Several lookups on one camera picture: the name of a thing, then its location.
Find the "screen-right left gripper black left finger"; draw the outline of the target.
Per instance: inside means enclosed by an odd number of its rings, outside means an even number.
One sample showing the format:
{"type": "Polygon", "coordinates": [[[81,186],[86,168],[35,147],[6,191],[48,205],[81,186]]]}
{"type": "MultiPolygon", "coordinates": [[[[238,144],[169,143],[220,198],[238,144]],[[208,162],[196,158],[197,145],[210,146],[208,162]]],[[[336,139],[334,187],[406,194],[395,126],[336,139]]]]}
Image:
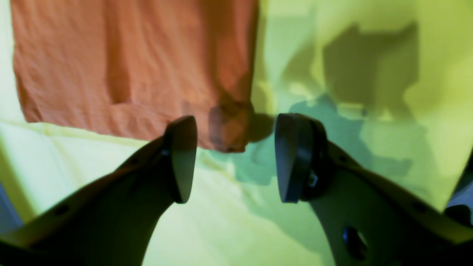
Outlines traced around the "screen-right left gripper black left finger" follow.
{"type": "Polygon", "coordinates": [[[176,119],[112,173],[2,235],[1,265],[142,265],[160,217],[189,200],[196,150],[195,117],[176,119]]]}

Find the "screen-right left gripper black right finger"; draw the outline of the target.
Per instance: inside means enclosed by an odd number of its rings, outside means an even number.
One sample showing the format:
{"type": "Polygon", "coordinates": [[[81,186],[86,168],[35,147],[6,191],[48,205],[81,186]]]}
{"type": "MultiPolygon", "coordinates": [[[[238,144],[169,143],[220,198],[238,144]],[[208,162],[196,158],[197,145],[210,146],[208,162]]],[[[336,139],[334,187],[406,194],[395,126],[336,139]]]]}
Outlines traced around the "screen-right left gripper black right finger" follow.
{"type": "Polygon", "coordinates": [[[470,210],[429,207],[331,143],[323,124],[280,113],[274,136],[279,196],[316,214],[338,266],[471,266],[470,210]]]}

